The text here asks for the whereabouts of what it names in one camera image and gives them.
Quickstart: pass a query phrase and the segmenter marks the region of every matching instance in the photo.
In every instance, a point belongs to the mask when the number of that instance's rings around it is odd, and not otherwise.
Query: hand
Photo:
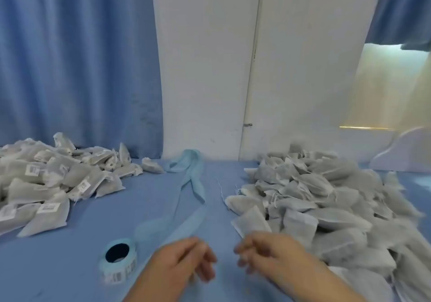
[[[214,252],[196,237],[162,246],[148,261],[124,302],[175,302],[194,272],[206,283],[216,276],[214,262]]]
[[[238,266],[259,272],[304,302],[365,302],[315,256],[286,234],[254,232],[238,244]]]

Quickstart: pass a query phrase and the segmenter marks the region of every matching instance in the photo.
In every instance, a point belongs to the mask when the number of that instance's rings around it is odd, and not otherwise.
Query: blue tablecloth
[[[230,221],[236,217],[226,209],[224,197],[235,194],[248,182],[243,171],[252,162],[206,162],[201,180],[207,190],[208,215],[196,232],[213,248],[219,262],[216,279],[208,285],[195,283],[182,301],[291,301],[257,275],[247,276],[236,266],[233,247],[240,241]],[[72,205],[67,227],[28,238],[16,238],[19,230],[0,236],[0,301],[2,302],[119,302],[124,285],[105,286],[97,263],[107,243],[132,237],[139,223],[165,212],[168,201],[178,194],[183,174],[143,174],[125,178],[126,190]],[[427,212],[431,207],[431,176],[399,174],[407,187],[407,197]],[[175,218],[182,223],[200,202],[190,187],[183,191]],[[431,221],[425,218],[420,230],[431,240]],[[140,245],[139,261],[144,261],[157,242]]]

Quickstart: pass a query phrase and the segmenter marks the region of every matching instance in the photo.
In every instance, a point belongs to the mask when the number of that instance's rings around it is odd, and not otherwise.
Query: pile of tea bags
[[[424,214],[405,197],[396,173],[380,175],[333,152],[290,145],[262,157],[226,205],[244,237],[288,234],[369,302],[431,301],[431,245],[417,230]]]
[[[63,133],[55,147],[25,139],[0,149],[0,235],[24,227],[18,237],[66,226],[70,200],[124,190],[121,178],[164,173],[149,158],[132,163],[127,147],[77,149]]]

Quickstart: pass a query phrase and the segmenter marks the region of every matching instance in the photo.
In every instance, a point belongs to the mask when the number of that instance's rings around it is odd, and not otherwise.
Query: blue curtain
[[[429,47],[431,0],[378,0],[366,42]]]
[[[55,132],[160,157],[153,0],[0,0],[0,146]]]

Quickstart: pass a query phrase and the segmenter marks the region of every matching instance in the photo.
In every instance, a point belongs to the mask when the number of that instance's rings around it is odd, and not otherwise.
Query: left hand
[[[216,274],[217,258],[197,237],[182,239],[159,248],[148,261],[123,302],[176,302],[194,272],[208,283]]]

